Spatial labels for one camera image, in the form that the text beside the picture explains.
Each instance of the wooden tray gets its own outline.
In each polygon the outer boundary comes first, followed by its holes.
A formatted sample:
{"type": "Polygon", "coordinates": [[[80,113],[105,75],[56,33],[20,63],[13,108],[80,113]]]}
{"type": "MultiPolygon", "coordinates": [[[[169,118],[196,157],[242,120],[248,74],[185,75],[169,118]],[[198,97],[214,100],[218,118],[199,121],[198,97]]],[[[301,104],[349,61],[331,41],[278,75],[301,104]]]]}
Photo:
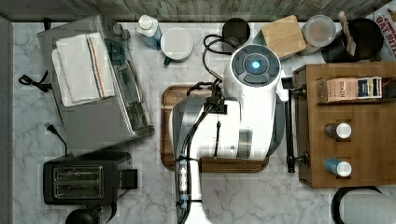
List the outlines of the wooden tray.
{"type": "MultiPolygon", "coordinates": [[[[163,92],[161,108],[161,161],[171,171],[175,171],[175,160],[168,132],[168,120],[172,108],[186,98],[186,93],[190,87],[187,85],[175,85],[163,92]]],[[[268,161],[268,158],[264,161],[202,158],[200,159],[200,170],[205,173],[258,173],[267,166],[268,161]]]]}

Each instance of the blue light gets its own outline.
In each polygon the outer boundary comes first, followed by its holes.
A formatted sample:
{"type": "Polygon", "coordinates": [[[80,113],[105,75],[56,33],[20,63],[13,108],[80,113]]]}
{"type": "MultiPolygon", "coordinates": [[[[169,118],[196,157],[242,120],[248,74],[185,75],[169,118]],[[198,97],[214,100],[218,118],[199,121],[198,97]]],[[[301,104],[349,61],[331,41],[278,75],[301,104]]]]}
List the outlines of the blue light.
{"type": "Polygon", "coordinates": [[[259,62],[253,62],[251,65],[253,66],[253,68],[259,68],[260,67],[260,63],[259,62]]]}

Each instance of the wall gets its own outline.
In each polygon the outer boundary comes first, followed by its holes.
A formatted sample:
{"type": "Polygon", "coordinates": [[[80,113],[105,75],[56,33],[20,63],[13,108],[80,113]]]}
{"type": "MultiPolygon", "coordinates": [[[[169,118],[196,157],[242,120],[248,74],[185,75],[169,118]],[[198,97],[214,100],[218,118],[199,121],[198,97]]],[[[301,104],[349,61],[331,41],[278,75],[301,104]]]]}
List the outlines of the wall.
{"type": "Polygon", "coordinates": [[[390,0],[2,0],[0,15],[11,21],[74,21],[93,14],[113,15],[118,21],[136,21],[142,14],[159,21],[273,21],[297,15],[306,21],[323,14],[337,18],[344,10],[353,18],[364,17],[390,0]]]}
{"type": "Polygon", "coordinates": [[[0,223],[12,217],[12,25],[0,17],[0,223]]]}

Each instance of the wooden cutting board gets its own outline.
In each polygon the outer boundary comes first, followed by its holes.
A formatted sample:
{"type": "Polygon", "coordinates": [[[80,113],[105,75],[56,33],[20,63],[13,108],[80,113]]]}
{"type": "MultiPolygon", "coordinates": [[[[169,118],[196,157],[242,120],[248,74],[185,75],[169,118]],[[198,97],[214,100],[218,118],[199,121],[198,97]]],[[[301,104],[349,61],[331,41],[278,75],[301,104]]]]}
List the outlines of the wooden cutting board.
{"type": "Polygon", "coordinates": [[[277,57],[286,59],[294,53],[305,49],[305,41],[297,18],[289,16],[262,27],[265,43],[277,57]]]}
{"type": "MultiPolygon", "coordinates": [[[[161,108],[161,161],[163,165],[175,171],[175,159],[170,142],[168,121],[172,108],[186,98],[187,91],[191,86],[175,85],[163,92],[161,108]]],[[[205,173],[258,173],[268,164],[269,159],[264,161],[230,160],[230,159],[200,159],[200,170],[205,173]]]]}

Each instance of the black cup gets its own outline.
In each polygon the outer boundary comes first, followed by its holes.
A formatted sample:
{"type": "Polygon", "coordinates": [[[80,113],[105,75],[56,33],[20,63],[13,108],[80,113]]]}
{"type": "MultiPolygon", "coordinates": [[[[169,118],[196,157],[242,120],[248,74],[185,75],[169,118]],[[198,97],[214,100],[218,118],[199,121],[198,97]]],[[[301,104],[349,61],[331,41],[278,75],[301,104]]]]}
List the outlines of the black cup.
{"type": "MultiPolygon", "coordinates": [[[[245,44],[250,38],[248,22],[240,18],[227,20],[222,27],[222,36],[238,47],[245,44]]],[[[226,43],[221,43],[221,48],[224,52],[233,52],[235,50],[226,43]]]]}
{"type": "Polygon", "coordinates": [[[343,31],[339,31],[334,41],[321,50],[326,63],[355,63],[369,60],[381,50],[384,38],[374,21],[360,18],[351,21],[347,26],[356,43],[355,55],[347,51],[347,37],[343,31]]]}

